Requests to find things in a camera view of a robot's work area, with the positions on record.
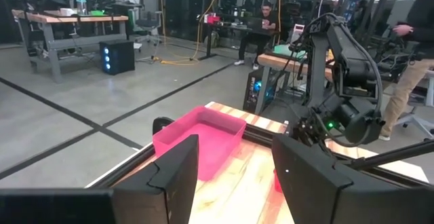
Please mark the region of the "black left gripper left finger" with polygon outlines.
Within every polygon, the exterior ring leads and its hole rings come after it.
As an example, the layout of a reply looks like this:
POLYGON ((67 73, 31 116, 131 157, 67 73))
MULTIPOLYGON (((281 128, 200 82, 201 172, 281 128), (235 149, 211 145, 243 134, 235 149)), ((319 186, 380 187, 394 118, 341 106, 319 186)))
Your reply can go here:
POLYGON ((114 186, 116 224, 189 224, 198 175, 192 134, 114 186))

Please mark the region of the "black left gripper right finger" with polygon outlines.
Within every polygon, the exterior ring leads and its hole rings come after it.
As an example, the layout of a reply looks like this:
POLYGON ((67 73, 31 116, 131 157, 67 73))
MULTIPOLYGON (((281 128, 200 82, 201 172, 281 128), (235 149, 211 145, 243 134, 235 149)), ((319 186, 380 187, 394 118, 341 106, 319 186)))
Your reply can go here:
POLYGON ((339 197, 353 182, 334 169, 332 158, 283 135, 274 137, 272 154, 294 223, 342 224, 339 197))

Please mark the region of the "grey office chair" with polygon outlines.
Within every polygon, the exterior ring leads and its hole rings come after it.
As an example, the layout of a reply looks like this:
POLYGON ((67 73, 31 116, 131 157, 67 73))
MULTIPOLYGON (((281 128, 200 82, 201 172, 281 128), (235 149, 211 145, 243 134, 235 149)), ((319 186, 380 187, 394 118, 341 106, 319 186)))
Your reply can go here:
POLYGON ((143 36, 142 40, 158 46, 162 43, 159 34, 162 17, 159 0, 143 0, 143 7, 138 10, 138 13, 139 16, 134 22, 134 30, 143 36))

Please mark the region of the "red plastic bin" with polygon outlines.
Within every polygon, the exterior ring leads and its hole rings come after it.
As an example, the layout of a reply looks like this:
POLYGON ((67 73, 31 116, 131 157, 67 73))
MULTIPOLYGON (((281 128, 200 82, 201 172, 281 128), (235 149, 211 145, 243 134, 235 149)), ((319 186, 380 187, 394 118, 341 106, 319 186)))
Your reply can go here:
POLYGON ((275 191, 281 193, 282 189, 281 189, 281 185, 280 185, 279 179, 277 177, 276 170, 273 170, 273 174, 274 174, 274 188, 275 188, 275 191))

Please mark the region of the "pink plastic bin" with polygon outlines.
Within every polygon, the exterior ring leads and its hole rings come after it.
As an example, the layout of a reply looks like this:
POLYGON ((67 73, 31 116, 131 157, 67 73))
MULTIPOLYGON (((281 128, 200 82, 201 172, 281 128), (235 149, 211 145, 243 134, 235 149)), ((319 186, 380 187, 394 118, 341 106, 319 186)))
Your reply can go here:
POLYGON ((191 134, 199 136, 198 179, 209 181, 239 146, 245 131, 242 119, 207 107, 195 107, 153 135, 159 157, 191 134))

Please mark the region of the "thin black rig strut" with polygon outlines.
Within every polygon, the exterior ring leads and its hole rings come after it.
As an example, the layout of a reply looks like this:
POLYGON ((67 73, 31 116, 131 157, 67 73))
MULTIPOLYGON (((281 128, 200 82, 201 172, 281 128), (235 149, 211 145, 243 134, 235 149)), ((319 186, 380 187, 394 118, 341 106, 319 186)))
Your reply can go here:
POLYGON ((423 142, 400 149, 381 153, 372 157, 361 157, 347 164, 348 167, 355 170, 367 170, 383 164, 404 160, 419 155, 434 152, 434 139, 424 139, 423 142))

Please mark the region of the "black computer tower blue glow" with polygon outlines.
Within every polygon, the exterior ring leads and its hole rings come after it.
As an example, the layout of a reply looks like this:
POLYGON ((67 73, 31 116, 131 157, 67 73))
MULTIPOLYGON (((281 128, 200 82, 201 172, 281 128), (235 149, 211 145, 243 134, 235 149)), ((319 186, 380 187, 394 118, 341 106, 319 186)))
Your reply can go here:
MULTIPOLYGON (((248 113, 255 113, 256 105, 258 102, 260 89, 262 86, 263 68, 252 71, 248 75, 248 80, 245 87, 245 96, 243 100, 243 110, 248 113)), ((262 113, 264 109, 273 101, 276 91, 276 83, 273 83, 273 74, 269 74, 267 81, 267 88, 265 90, 265 98, 263 99, 263 106, 260 110, 262 113)))

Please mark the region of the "wooden table black legs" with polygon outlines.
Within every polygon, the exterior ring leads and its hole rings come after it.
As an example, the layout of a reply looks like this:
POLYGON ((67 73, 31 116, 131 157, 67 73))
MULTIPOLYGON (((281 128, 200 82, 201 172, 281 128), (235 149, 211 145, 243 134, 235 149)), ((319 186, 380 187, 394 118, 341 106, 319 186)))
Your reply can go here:
POLYGON ((291 58, 280 58, 267 54, 261 54, 258 57, 258 63, 262 65, 264 69, 262 72, 262 83, 259 89, 259 95, 257 98, 257 104, 254 112, 256 115, 259 115, 261 113, 265 104, 267 86, 271 69, 292 71, 293 69, 299 69, 302 66, 299 62, 292 60, 291 58))

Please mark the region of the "teal plastic tray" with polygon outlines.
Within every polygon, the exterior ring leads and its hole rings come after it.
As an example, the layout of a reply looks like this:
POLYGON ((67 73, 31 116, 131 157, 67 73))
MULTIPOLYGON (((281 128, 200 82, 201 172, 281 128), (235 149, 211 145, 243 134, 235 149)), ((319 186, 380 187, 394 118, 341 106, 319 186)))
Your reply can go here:
POLYGON ((278 56, 287 56, 295 59, 303 59, 307 57, 306 52, 304 50, 298 52, 291 51, 289 44, 276 45, 273 48, 272 53, 278 56))

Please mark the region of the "black computer blue lights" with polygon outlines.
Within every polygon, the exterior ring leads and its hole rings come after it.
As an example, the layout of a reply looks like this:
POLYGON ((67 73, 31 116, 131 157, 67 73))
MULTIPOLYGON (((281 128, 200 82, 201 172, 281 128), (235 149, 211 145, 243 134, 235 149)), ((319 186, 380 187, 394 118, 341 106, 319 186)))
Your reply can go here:
POLYGON ((102 71, 109 75, 135 70, 134 42, 129 40, 99 43, 102 71))

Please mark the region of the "white box on table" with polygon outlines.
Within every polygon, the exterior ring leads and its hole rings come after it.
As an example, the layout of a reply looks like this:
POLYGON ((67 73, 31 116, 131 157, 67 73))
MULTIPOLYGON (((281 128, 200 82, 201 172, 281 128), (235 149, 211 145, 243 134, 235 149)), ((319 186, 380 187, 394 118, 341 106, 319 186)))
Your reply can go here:
POLYGON ((296 40, 298 40, 299 37, 303 34, 303 32, 304 32, 304 25, 303 24, 295 24, 294 28, 292 30, 290 43, 294 43, 296 40))

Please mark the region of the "person seated at laptop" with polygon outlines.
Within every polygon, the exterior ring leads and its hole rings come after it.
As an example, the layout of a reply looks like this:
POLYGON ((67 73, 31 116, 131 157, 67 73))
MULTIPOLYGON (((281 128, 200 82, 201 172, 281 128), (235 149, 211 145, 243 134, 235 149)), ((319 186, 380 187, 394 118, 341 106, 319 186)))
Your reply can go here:
POLYGON ((252 43, 256 45, 256 56, 252 68, 258 70, 258 57, 264 53, 267 43, 278 31, 277 24, 278 18, 272 11, 272 4, 269 1, 266 1, 261 7, 261 12, 256 17, 250 18, 248 26, 252 28, 252 31, 248 32, 241 38, 238 60, 234 62, 234 65, 239 66, 245 64, 245 51, 248 44, 252 43))

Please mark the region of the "person standing in tan trousers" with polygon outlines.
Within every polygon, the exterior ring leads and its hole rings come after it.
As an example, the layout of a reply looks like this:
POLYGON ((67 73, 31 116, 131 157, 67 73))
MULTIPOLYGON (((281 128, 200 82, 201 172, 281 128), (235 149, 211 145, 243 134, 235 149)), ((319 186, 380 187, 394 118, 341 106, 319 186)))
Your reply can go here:
POLYGON ((379 139, 389 141, 393 127, 405 109, 410 93, 426 72, 434 68, 434 0, 415 0, 405 23, 393 27, 393 32, 408 41, 418 42, 421 61, 409 65, 402 73, 384 111, 385 125, 379 139))

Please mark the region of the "wooden workbench grey legs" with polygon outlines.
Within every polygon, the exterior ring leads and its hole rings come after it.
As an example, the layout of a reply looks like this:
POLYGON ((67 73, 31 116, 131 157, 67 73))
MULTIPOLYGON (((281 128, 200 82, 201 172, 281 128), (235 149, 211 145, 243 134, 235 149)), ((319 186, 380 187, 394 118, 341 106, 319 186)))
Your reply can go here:
POLYGON ((52 70, 52 76, 56 83, 62 82, 62 74, 60 69, 61 62, 58 58, 58 51, 67 50, 69 48, 82 48, 89 45, 97 45, 101 41, 116 41, 127 39, 126 24, 128 23, 127 16, 55 16, 59 11, 46 11, 44 14, 32 14, 24 10, 12 10, 15 19, 25 19, 30 22, 36 22, 39 28, 43 31, 45 43, 47 46, 47 60, 52 70), (53 25, 54 24, 79 24, 79 23, 97 23, 97 22, 119 22, 119 34, 103 34, 91 37, 71 38, 71 39, 55 39, 53 25))

